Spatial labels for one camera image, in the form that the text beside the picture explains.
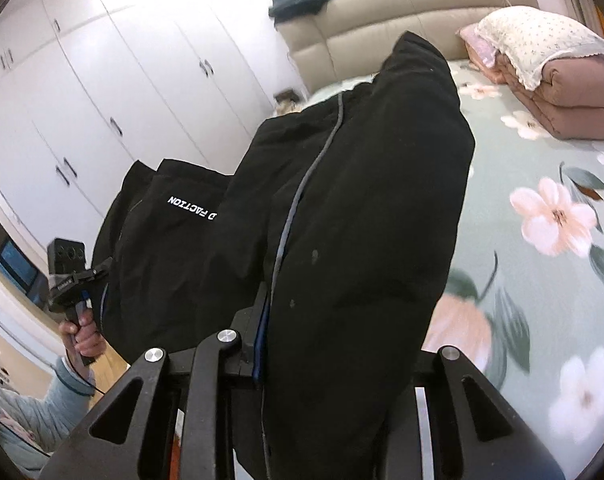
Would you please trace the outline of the light blue sleeved left forearm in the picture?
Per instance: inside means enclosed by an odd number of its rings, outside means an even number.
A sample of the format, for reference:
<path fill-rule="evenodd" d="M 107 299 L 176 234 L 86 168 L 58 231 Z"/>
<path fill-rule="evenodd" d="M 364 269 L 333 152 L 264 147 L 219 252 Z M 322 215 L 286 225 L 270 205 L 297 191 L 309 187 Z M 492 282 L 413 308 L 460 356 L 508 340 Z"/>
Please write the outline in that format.
<path fill-rule="evenodd" d="M 96 393 L 92 370 L 56 360 L 42 399 L 0 387 L 0 446 L 26 478 L 36 479 L 49 457 L 88 411 Z"/>

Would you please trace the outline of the person's left hand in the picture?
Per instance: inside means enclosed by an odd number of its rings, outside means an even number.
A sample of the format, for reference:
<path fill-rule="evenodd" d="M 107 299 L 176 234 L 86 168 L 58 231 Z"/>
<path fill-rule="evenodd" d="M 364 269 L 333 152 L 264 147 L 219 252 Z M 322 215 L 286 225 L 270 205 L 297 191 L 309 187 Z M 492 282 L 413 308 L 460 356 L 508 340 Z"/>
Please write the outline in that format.
<path fill-rule="evenodd" d="M 78 315 L 77 323 L 61 322 L 59 333 L 65 347 L 68 364 L 76 370 L 79 376 L 88 379 L 90 366 L 85 365 L 82 359 L 98 359 L 106 348 L 106 342 L 93 321 L 92 310 L 87 309 Z"/>

